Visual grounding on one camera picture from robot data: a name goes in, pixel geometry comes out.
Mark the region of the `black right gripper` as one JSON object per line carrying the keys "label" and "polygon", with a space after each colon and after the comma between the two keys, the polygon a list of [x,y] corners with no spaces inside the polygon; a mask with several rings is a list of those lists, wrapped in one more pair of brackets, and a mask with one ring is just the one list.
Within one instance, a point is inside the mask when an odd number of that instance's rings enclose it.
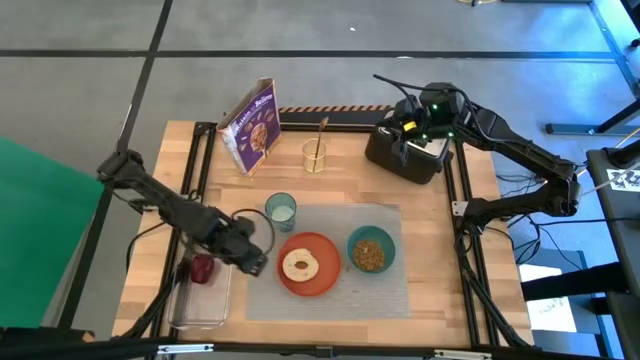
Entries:
{"label": "black right gripper", "polygon": [[398,139],[393,143],[393,154],[402,166],[407,164],[409,156],[406,141],[416,145],[428,143],[427,120],[428,112],[414,99],[400,100],[386,115],[385,127],[398,131],[403,139]]}

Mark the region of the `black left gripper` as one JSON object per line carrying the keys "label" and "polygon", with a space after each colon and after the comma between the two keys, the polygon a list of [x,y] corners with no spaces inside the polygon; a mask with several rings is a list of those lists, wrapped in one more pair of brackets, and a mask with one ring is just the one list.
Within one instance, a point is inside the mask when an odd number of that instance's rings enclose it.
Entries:
{"label": "black left gripper", "polygon": [[238,217],[217,233],[214,241],[214,256],[228,265],[235,265],[242,273],[256,277],[268,262],[265,254],[250,237],[255,232],[255,223],[246,217]]}

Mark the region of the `toasted bagel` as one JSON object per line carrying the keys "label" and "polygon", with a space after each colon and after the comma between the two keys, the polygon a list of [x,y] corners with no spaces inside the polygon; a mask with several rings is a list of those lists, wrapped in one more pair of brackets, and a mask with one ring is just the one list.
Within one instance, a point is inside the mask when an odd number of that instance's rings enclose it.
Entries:
{"label": "toasted bagel", "polygon": [[319,272],[319,262],[306,248],[290,251],[282,260],[284,275],[291,281],[301,283],[314,278]]}

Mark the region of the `red apple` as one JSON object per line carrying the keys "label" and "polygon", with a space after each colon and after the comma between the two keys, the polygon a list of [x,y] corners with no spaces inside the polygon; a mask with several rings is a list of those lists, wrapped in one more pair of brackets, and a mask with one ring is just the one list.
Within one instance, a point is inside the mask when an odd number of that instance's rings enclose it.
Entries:
{"label": "red apple", "polygon": [[191,260],[190,280],[196,284],[206,284],[215,268],[214,258],[208,254],[197,254]]}

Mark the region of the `gold spoon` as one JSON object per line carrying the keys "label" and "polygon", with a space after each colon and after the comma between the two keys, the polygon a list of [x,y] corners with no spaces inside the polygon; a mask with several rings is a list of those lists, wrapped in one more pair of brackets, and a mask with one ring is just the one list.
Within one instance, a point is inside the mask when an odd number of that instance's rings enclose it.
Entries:
{"label": "gold spoon", "polygon": [[315,151],[314,151],[312,172],[315,172],[315,170],[316,170],[317,161],[318,161],[318,158],[319,158],[319,150],[320,150],[322,132],[325,129],[325,127],[328,125],[328,122],[329,122],[329,117],[324,117],[319,123],[319,131],[318,131],[318,136],[317,136],[317,140],[316,140],[316,148],[315,148]]}

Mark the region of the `purple raisin cereal box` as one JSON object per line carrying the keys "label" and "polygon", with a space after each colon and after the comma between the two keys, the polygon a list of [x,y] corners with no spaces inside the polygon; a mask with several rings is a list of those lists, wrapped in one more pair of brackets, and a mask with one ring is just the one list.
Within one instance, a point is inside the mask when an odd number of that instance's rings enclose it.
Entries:
{"label": "purple raisin cereal box", "polygon": [[252,176],[281,135],[273,78],[260,78],[216,126],[238,169]]}

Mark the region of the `black toaster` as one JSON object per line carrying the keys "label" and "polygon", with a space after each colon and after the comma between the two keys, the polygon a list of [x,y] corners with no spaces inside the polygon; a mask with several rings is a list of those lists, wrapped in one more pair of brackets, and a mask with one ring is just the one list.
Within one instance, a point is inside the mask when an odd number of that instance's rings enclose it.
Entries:
{"label": "black toaster", "polygon": [[393,152],[400,150],[399,131],[375,125],[365,148],[366,158],[381,168],[416,184],[429,183],[451,160],[450,139],[427,140],[420,137],[405,142],[406,161]]}

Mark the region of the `clear plastic container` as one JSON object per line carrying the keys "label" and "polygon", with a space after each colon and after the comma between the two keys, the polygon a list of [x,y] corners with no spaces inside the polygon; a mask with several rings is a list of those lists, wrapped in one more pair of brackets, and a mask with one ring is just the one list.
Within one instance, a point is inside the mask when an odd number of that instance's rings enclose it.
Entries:
{"label": "clear plastic container", "polygon": [[191,260],[204,251],[187,252],[176,267],[174,289],[169,301],[168,321],[173,328],[214,328],[221,326],[230,307],[231,267],[214,258],[215,268],[206,284],[190,280]]}

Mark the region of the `grey woven placemat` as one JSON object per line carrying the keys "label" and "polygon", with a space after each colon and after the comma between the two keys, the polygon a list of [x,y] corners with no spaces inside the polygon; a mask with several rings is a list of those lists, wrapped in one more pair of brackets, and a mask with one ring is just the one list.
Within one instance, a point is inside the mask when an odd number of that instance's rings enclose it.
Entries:
{"label": "grey woven placemat", "polygon": [[[395,255],[390,267],[366,274],[352,265],[347,243],[362,226],[376,226],[390,235]],[[289,237],[302,232],[326,236],[336,246],[341,265],[335,284],[315,296],[297,295],[280,280],[278,252]],[[401,236],[401,213],[396,205],[301,205],[290,233],[276,233],[275,248],[265,270],[248,279],[246,318],[256,321],[356,321],[410,316],[407,276]]]}

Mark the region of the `orange black hazard strip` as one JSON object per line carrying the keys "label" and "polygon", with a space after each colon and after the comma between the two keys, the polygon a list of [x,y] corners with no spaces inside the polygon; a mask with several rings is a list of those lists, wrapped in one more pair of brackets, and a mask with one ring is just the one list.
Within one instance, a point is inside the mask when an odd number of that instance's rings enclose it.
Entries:
{"label": "orange black hazard strip", "polygon": [[279,113],[331,113],[331,112],[386,112],[391,105],[331,105],[331,106],[301,106],[281,107]]}

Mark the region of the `white paper sheet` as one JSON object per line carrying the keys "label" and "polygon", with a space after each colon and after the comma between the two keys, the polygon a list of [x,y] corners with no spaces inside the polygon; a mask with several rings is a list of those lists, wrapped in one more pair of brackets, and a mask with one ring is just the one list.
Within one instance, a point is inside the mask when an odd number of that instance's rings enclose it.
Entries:
{"label": "white paper sheet", "polygon": [[[561,275],[559,268],[524,264],[519,266],[523,282]],[[526,302],[532,330],[576,333],[577,328],[567,296]]]}

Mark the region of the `green board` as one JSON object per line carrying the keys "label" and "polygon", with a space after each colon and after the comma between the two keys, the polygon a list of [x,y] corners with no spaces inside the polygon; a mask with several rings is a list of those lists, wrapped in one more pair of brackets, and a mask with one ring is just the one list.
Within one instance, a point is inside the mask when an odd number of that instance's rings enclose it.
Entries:
{"label": "green board", "polygon": [[0,327],[41,324],[102,192],[93,177],[0,136]]}

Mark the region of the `white printed label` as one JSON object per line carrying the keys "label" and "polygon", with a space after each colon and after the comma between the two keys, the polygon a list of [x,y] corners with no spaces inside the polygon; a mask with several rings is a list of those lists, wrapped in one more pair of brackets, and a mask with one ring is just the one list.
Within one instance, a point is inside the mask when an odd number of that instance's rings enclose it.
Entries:
{"label": "white printed label", "polygon": [[640,193],[640,169],[608,169],[607,176],[613,191]]}

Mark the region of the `black cart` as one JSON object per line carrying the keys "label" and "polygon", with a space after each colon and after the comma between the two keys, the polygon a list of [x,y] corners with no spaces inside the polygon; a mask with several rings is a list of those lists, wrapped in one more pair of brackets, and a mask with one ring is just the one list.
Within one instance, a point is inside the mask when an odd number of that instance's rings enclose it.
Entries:
{"label": "black cart", "polygon": [[[587,167],[619,260],[620,255],[640,256],[640,193],[613,191],[607,170],[640,169],[640,161],[620,168],[610,162],[612,151],[611,148],[588,151]],[[640,296],[610,293],[607,301],[625,360],[640,360]]]}

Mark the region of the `black aluminium table frame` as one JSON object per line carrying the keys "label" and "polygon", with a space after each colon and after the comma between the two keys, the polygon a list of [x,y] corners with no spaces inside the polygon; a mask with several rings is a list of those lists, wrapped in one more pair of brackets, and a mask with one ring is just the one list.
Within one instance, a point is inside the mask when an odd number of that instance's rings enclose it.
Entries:
{"label": "black aluminium table frame", "polygon": [[480,301],[463,287],[453,248],[450,204],[464,177],[476,194],[498,193],[488,153],[467,149],[464,162],[447,167],[435,180],[418,186],[370,164],[364,156],[374,111],[342,109],[330,116],[325,135],[329,168],[311,175],[295,162],[303,138],[314,132],[318,116],[289,112],[286,134],[276,152],[254,176],[241,175],[218,137],[198,138],[192,121],[171,121],[153,163],[154,175],[172,189],[196,185],[207,174],[204,199],[224,210],[255,205],[275,191],[291,192],[302,204],[346,205],[373,201],[395,205],[402,216],[403,258],[408,276],[407,319],[253,321],[247,318],[249,277],[234,272],[230,312],[215,328],[170,326],[160,310],[145,330],[147,337],[211,343],[221,351],[275,352],[310,356],[427,356],[433,349],[488,353],[494,360],[515,359],[492,325]]}

